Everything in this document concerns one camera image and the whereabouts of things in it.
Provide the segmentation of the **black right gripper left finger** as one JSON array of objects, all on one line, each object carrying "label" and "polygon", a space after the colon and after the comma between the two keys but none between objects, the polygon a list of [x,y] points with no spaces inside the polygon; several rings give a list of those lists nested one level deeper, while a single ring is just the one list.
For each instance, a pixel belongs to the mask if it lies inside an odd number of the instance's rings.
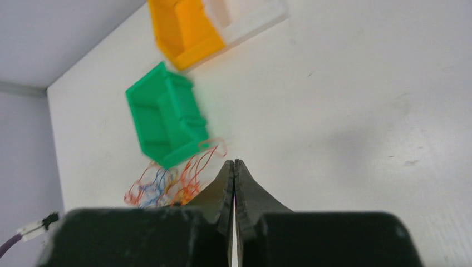
[{"label": "black right gripper left finger", "polygon": [[187,204],[69,211],[38,266],[231,266],[234,162]]}]

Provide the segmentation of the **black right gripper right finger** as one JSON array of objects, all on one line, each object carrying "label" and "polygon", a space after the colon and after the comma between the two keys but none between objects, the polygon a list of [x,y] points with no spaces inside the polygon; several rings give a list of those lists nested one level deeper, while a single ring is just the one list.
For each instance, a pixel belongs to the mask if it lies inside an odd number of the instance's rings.
[{"label": "black right gripper right finger", "polygon": [[422,266],[402,221],[380,211],[295,212],[234,163],[239,266]]}]

